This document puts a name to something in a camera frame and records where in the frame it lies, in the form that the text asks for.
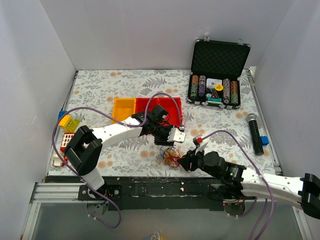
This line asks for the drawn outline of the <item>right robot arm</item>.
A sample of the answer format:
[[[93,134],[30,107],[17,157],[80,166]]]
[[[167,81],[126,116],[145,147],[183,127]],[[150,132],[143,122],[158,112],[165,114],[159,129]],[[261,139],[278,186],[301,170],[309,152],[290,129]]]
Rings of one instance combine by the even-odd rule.
[[[216,151],[189,150],[177,162],[185,171],[197,169],[221,181],[227,195],[237,199],[259,197],[282,202],[314,218],[320,218],[320,179],[311,173],[303,177],[288,177],[274,174],[258,174],[243,165],[225,161]]]

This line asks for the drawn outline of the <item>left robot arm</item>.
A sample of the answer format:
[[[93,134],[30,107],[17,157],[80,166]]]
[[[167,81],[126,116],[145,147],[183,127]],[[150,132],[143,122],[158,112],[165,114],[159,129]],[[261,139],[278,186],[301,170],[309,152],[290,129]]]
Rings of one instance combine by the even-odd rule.
[[[184,139],[175,125],[166,124],[168,112],[160,105],[151,111],[141,111],[120,123],[90,129],[81,126],[66,145],[63,153],[76,173],[89,185],[95,200],[106,196],[106,183],[98,171],[98,160],[103,149],[131,138],[152,135],[154,144],[172,146]]]

